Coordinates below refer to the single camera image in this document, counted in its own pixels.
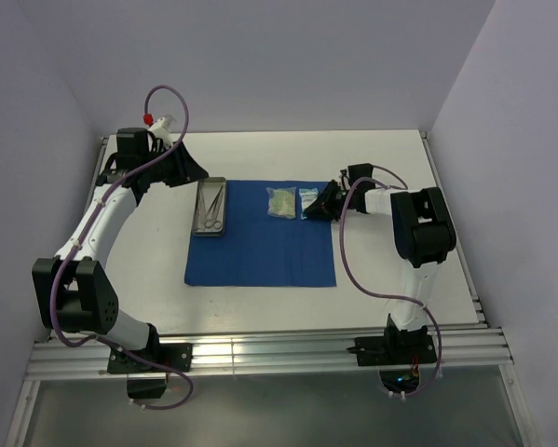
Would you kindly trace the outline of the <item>white teal gauze packet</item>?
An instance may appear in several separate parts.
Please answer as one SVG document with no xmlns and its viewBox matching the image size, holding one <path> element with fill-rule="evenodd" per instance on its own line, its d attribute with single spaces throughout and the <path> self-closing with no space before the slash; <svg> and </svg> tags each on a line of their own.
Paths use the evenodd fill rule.
<svg viewBox="0 0 558 447">
<path fill-rule="evenodd" d="M 305 220 L 307 218 L 306 209 L 316 201 L 319 195 L 319 190 L 317 188 L 299 188 L 298 192 L 301 203 L 300 218 Z"/>
</svg>

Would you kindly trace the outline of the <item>green printed glove packet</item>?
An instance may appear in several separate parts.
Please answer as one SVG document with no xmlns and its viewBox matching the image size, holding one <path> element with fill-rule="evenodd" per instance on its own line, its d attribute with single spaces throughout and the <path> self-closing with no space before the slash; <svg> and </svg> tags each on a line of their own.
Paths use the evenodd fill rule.
<svg viewBox="0 0 558 447">
<path fill-rule="evenodd" d="M 271 217 L 294 219 L 296 217 L 296 188 L 266 188 L 267 214 Z"/>
</svg>

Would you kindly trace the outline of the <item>metal instrument tray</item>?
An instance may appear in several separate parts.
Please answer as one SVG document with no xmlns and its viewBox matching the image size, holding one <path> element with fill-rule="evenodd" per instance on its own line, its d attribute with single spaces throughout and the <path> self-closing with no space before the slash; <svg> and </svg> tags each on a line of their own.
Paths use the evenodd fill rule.
<svg viewBox="0 0 558 447">
<path fill-rule="evenodd" d="M 210 177 L 197 183 L 191 232 L 195 237 L 219 237 L 225 232 L 227 180 Z"/>
</svg>

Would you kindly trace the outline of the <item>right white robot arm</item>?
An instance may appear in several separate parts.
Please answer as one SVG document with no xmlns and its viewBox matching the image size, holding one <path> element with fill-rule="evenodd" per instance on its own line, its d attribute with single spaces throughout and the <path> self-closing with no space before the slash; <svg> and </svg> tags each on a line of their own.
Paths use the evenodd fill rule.
<svg viewBox="0 0 558 447">
<path fill-rule="evenodd" d="M 360 366 L 437 363 L 442 356 L 442 337 L 430 334 L 438 326 L 429 310 L 433 284 L 449 252 L 456 248 L 456 230 L 442 190 L 412 190 L 399 175 L 395 183 L 374 177 L 377 165 L 362 163 L 341 170 L 314 201 L 304 205 L 308 219 L 344 224 L 349 210 L 391 219 L 396 251 L 403 261 L 400 294 L 386 293 L 397 301 L 379 336 L 358 337 L 349 352 Z"/>
</svg>

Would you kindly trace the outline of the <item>blue surgical cloth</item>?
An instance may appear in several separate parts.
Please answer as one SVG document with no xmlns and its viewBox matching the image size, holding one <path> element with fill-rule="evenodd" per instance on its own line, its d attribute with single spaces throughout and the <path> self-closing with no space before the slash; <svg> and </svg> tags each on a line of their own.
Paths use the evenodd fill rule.
<svg viewBox="0 0 558 447">
<path fill-rule="evenodd" d="M 201 287 L 336 285 L 331 224 L 267 213 L 269 188 L 323 190 L 325 182 L 229 180 L 225 231 L 190 237 L 184 283 Z"/>
</svg>

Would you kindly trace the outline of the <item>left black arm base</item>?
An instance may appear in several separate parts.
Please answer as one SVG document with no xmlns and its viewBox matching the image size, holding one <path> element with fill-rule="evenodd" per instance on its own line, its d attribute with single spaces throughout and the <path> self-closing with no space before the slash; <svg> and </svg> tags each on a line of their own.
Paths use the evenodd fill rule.
<svg viewBox="0 0 558 447">
<path fill-rule="evenodd" d="M 128 378 L 126 382 L 127 395 L 131 400 L 160 399 L 172 374 L 181 376 L 188 385 L 184 400 L 189 399 L 194 392 L 193 381 L 185 375 L 191 369 L 193 357 L 191 343 L 162 344 L 148 347 L 142 351 L 129 353 L 111 349 L 107 364 L 107 372 L 112 375 L 132 375 L 140 373 L 164 373 L 162 379 Z"/>
</svg>

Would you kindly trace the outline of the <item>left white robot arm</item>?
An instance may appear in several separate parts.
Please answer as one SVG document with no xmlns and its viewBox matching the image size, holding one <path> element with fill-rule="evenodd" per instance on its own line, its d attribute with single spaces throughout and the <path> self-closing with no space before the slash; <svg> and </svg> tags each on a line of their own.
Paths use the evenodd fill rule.
<svg viewBox="0 0 558 447">
<path fill-rule="evenodd" d="M 183 186 L 208 173 L 171 137 L 162 121 L 116 133 L 116 151 L 97 176 L 92 199 L 68 241 L 32 268 L 43 325 L 58 335 L 104 338 L 116 350 L 149 361 L 158 358 L 157 329 L 121 311 L 105 266 L 125 221 L 154 183 Z"/>
</svg>

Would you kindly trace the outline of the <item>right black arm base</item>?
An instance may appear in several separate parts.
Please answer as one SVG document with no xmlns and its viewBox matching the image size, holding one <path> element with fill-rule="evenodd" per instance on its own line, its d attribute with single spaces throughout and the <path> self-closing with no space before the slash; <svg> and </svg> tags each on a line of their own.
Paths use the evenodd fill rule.
<svg viewBox="0 0 558 447">
<path fill-rule="evenodd" d="M 383 335 L 356 337 L 347 349 L 359 367 L 401 366 L 380 373 L 383 386 L 393 393 L 413 392 L 420 385 L 419 367 L 437 361 L 433 338 L 424 330 L 399 332 L 387 328 Z"/>
</svg>

